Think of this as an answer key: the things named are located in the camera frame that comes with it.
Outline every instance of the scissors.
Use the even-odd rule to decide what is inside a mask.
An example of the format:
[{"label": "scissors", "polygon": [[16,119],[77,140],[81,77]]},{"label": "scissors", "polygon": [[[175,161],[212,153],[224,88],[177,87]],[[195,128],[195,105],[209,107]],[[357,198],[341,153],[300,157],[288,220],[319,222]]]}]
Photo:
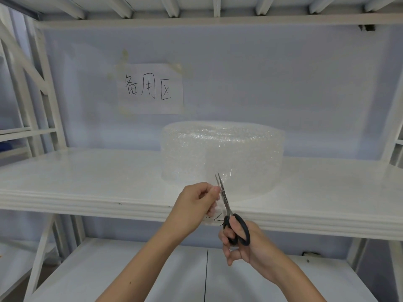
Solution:
[{"label": "scissors", "polygon": [[240,237],[239,235],[237,235],[235,233],[235,238],[234,239],[228,238],[229,243],[231,245],[237,245],[238,241],[239,241],[244,246],[249,246],[249,244],[251,243],[251,237],[250,237],[250,234],[249,234],[248,226],[246,225],[246,223],[243,221],[243,219],[237,213],[232,213],[231,209],[229,208],[228,199],[227,199],[226,194],[225,194],[225,190],[224,190],[224,186],[223,186],[222,181],[221,181],[220,174],[217,173],[217,175],[215,175],[216,180],[217,180],[217,184],[221,188],[221,197],[222,197],[222,200],[224,202],[225,209],[227,211],[227,214],[224,217],[224,229],[225,229],[225,227],[229,227],[230,229],[232,229],[231,225],[229,224],[229,218],[231,217],[231,215],[234,215],[236,220],[241,224],[241,227],[242,227],[242,229],[243,229],[243,231],[245,232],[245,235],[246,235],[246,239],[243,239],[242,237]]}]

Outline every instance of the handwritten sign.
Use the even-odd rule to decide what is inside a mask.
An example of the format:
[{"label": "handwritten sign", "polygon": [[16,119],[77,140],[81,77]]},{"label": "handwritten sign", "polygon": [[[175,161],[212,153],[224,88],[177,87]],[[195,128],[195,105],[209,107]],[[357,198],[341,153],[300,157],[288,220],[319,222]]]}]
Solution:
[{"label": "handwritten sign", "polygon": [[133,114],[183,113],[180,65],[117,65],[119,106]]}]

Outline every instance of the forearm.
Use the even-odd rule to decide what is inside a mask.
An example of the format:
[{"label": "forearm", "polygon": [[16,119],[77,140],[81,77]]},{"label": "forearm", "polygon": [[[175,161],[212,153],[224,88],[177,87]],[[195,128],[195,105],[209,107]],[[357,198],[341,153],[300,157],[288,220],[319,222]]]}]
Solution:
[{"label": "forearm", "polygon": [[275,284],[288,302],[326,302],[305,273],[288,257],[276,269]]},{"label": "forearm", "polygon": [[172,251],[179,245],[166,224],[134,256],[97,302],[142,302]]}]

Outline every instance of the bubble wrap roll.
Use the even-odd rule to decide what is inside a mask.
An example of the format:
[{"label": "bubble wrap roll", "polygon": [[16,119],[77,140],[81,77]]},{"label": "bubble wrap roll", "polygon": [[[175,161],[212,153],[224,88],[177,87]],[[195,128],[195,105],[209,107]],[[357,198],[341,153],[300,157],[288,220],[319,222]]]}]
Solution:
[{"label": "bubble wrap roll", "polygon": [[284,149],[284,131],[251,123],[183,121],[165,126],[161,136],[162,177],[181,186],[220,173],[229,201],[273,188]]}]

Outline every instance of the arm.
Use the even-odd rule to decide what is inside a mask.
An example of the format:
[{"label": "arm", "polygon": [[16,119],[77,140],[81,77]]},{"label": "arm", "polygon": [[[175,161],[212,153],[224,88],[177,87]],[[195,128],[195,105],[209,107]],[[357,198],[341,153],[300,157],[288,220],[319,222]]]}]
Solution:
[{"label": "arm", "polygon": [[230,218],[231,228],[225,228],[219,233],[223,243],[223,252],[228,265],[235,260],[243,259],[251,264],[264,278],[276,284],[283,292],[288,302],[326,302],[320,292],[287,255],[276,247],[263,233],[257,224],[245,221],[251,236],[249,246],[239,245],[230,251],[228,237],[234,238],[235,233],[245,237],[245,233],[235,219]]},{"label": "arm", "polygon": [[187,186],[157,233],[127,264],[97,302],[144,301],[172,251],[212,216],[220,188],[206,182]]}]

